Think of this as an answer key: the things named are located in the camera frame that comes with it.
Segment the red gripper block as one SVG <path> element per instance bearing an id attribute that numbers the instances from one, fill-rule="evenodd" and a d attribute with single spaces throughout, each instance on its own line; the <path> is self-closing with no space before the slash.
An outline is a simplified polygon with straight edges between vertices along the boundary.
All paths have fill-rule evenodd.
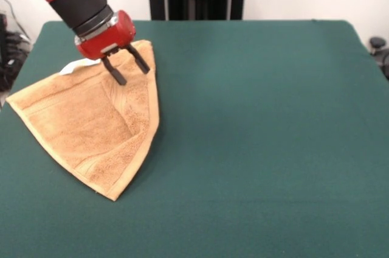
<path id="1" fill-rule="evenodd" d="M 137 49 L 130 44 L 136 35 L 136 28 L 129 15 L 119 10 L 115 12 L 111 19 L 104 23 L 97 30 L 85 37 L 76 36 L 74 41 L 76 48 L 85 58 L 97 60 L 102 58 L 105 69 L 110 73 L 114 80 L 120 85 L 126 85 L 124 76 L 111 64 L 108 57 L 105 57 L 110 51 L 126 47 L 126 50 L 134 57 L 135 62 L 143 74 L 150 71 L 150 67 L 143 59 Z"/>

